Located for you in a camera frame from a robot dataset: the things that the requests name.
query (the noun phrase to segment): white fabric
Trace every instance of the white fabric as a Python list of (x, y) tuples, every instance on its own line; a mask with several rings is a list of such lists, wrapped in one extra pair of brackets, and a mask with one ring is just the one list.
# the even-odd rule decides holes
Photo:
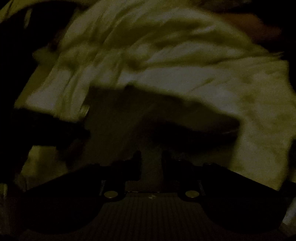
[(229, 167), (279, 189), (296, 134), (288, 64), (217, 17), (168, 0), (101, 0), (78, 17), (28, 108), (76, 121), (88, 88), (136, 87), (242, 122)]

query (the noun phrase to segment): round metal disc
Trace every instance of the round metal disc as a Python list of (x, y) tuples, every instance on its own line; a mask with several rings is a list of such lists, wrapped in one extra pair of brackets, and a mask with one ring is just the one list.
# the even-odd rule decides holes
[(200, 193), (197, 191), (194, 191), (194, 190), (190, 190), (190, 191), (185, 192), (185, 195), (190, 198), (195, 198), (195, 197), (198, 197), (200, 195)]
[(107, 191), (104, 193), (104, 196), (106, 198), (115, 198), (118, 196), (118, 192), (115, 192), (115, 191)]

